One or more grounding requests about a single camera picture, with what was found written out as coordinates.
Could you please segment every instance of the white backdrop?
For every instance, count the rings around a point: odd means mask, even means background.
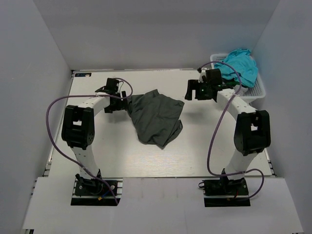
[[[50,152],[45,111],[71,72],[32,0],[2,0],[0,31],[0,233],[20,234]],[[52,109],[53,134],[63,108]]]
[[[268,151],[307,234],[312,234],[311,12],[310,0],[281,1],[254,49],[267,92],[257,107],[270,113]]]
[[[79,69],[197,68],[253,49],[279,0],[34,0]]]

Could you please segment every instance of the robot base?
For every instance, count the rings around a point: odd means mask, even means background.
[[[219,179],[209,179],[202,182],[204,185],[205,207],[239,207],[250,206],[250,200],[246,181],[229,189],[226,193]]]
[[[113,188],[119,203],[122,193],[122,179],[104,179]],[[106,185],[103,184],[102,190],[98,194],[90,193],[80,181],[76,180],[71,200],[71,206],[116,206],[115,199],[108,193],[102,199],[99,199],[108,191]]]

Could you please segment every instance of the wire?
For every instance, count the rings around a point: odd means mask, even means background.
[[[204,186],[204,185],[201,185],[201,184],[204,184],[204,182],[200,182],[200,183],[198,184],[198,187],[201,188],[201,189],[202,189],[202,188],[205,188],[205,186]]]
[[[236,190],[236,195],[233,197],[233,199],[237,198],[238,196],[238,190]]]
[[[104,193],[101,198],[104,198],[110,191],[108,190],[106,193]]]
[[[121,81],[121,82],[122,82],[122,85],[119,84],[119,89],[118,89],[118,92],[119,92],[119,93],[121,92],[121,88],[122,88],[122,86],[123,86],[123,84],[124,84],[123,81]]]
[[[101,189],[99,190],[99,192],[98,193],[96,193],[96,194],[93,194],[93,193],[91,193],[92,195],[98,195],[100,192],[102,192],[102,189],[103,189],[103,183],[101,184]]]
[[[216,125],[216,127],[215,127],[213,136],[212,136],[211,141],[210,141],[209,150],[208,150],[208,155],[207,155],[207,169],[208,169],[208,172],[209,172],[210,174],[212,174],[213,176],[215,176],[215,177],[225,177],[225,176],[234,176],[234,175],[239,175],[239,174],[247,174],[247,173],[253,172],[253,171],[259,172],[259,173],[261,174],[261,176],[262,176],[262,181],[261,181],[261,184],[260,184],[259,189],[258,189],[253,195],[249,196],[248,198],[240,199],[240,200],[243,201],[243,200],[250,199],[250,198],[256,196],[256,195],[260,192],[260,190],[262,189],[263,184],[264,184],[264,174],[263,174],[262,171],[260,171],[259,169],[250,169],[250,170],[247,170],[247,171],[245,171],[245,172],[235,172],[235,173],[229,173],[229,174],[216,174],[216,173],[213,173],[213,172],[211,171],[211,169],[210,169],[211,150],[212,150],[212,147],[213,147],[213,143],[214,143],[214,140],[215,140],[216,133],[217,133],[219,127],[220,127],[221,121],[222,121],[222,119],[223,119],[225,113],[227,112],[227,110],[228,110],[228,108],[229,108],[231,102],[233,101],[233,99],[235,98],[235,96],[239,93],[239,91],[240,91],[240,89],[241,89],[241,87],[242,87],[242,81],[241,81],[241,79],[240,79],[240,76],[239,76],[238,72],[237,72],[231,65],[228,65],[228,64],[225,63],[225,62],[221,62],[221,61],[211,61],[211,62],[207,62],[206,64],[202,65],[202,66],[198,69],[198,71],[201,70],[204,66],[207,66],[207,65],[209,65],[209,64],[211,64],[211,63],[221,63],[221,64],[226,65],[226,66],[228,66],[229,68],[231,68],[231,69],[235,72],[235,74],[236,74],[236,76],[237,76],[237,78],[238,78],[238,81],[239,81],[239,88],[236,90],[236,92],[235,92],[235,93],[231,96],[231,98],[229,99],[229,101],[228,101],[228,103],[226,104],[226,106],[225,106],[225,108],[224,108],[224,110],[223,110],[223,112],[222,112],[222,114],[221,114],[221,116],[220,116],[220,119],[219,119],[219,121],[218,121],[218,123],[217,123],[217,125]]]
[[[66,159],[72,161],[73,163],[75,163],[75,164],[77,164],[79,167],[81,167],[90,177],[92,177],[93,179],[97,179],[98,181],[104,183],[104,184],[108,187],[109,191],[112,193],[112,195],[113,195],[113,197],[114,197],[114,199],[115,199],[115,202],[116,202],[116,204],[118,205],[117,198],[116,198],[116,196],[115,196],[113,190],[111,189],[111,186],[110,186],[105,180],[96,177],[96,176],[93,175],[87,168],[85,168],[84,165],[83,165],[82,163],[80,163],[80,162],[78,162],[78,161],[76,161],[76,160],[70,158],[70,157],[67,156],[65,153],[63,153],[62,150],[60,150],[60,148],[56,145],[56,143],[55,143],[54,140],[53,140],[52,133],[51,133],[51,129],[50,129],[50,125],[49,125],[49,113],[50,113],[51,107],[52,107],[56,102],[58,102],[58,101],[60,101],[60,100],[68,99],[68,98],[94,98],[94,97],[111,97],[111,98],[117,98],[117,99],[126,99],[126,98],[130,98],[131,95],[132,95],[132,93],[133,93],[133,88],[132,88],[131,84],[130,84],[128,81],[126,81],[126,80],[124,80],[124,79],[122,79],[122,78],[116,78],[116,79],[122,80],[122,81],[124,81],[125,83],[127,83],[127,84],[129,85],[129,87],[130,87],[130,89],[131,89],[131,93],[130,93],[128,96],[126,96],[126,97],[116,97],[116,96],[113,96],[113,95],[105,94],[105,95],[68,95],[68,96],[59,97],[59,98],[55,99],[54,101],[52,101],[51,104],[48,106],[47,112],[46,112],[46,114],[45,114],[45,124],[46,124],[46,127],[47,127],[47,131],[48,131],[48,135],[49,135],[50,141],[51,141],[52,145],[54,146],[54,148],[55,148],[62,156],[64,156]]]

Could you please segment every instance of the gray cloth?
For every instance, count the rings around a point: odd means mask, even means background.
[[[182,131],[179,117],[183,106],[183,101],[159,94],[157,89],[142,95],[132,95],[128,101],[128,113],[138,139],[144,144],[165,147]]]

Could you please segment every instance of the black mounting plate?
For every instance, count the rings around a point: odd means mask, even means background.
[[[242,183],[233,188],[229,193],[220,187],[219,179],[208,179],[203,181],[204,203],[205,207],[240,207],[240,206],[250,206],[250,200],[248,198],[249,192],[247,188],[246,181],[243,180]]]
[[[114,185],[115,188],[113,189],[113,192],[115,195],[117,195],[117,186],[118,182],[117,180],[105,180],[110,186]],[[117,206],[115,199],[113,196],[108,193],[107,196],[105,196],[103,199],[99,200],[98,198],[106,193],[108,191],[108,187],[103,184],[103,189],[98,194],[91,194],[88,190],[86,190],[83,185],[76,180],[76,186],[74,191],[74,196],[72,197],[71,206]]]

